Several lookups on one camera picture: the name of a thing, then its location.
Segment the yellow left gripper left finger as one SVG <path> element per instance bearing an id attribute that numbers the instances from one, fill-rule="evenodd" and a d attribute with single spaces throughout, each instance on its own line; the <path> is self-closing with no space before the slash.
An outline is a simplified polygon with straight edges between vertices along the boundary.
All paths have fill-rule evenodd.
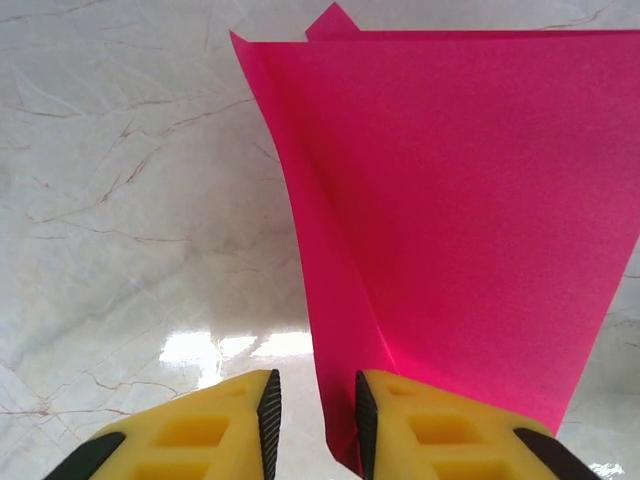
<path id="1" fill-rule="evenodd" d="M 278 370 L 255 370 L 111 423 L 51 479 L 273 479 L 281 429 Z"/>

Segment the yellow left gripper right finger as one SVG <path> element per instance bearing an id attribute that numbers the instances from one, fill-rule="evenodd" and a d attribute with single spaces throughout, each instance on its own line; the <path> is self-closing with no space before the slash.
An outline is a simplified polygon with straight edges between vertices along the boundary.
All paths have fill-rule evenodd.
<path id="1" fill-rule="evenodd" d="M 355 421 L 364 479 L 597 476 L 531 418 L 384 371 L 357 372 Z"/>

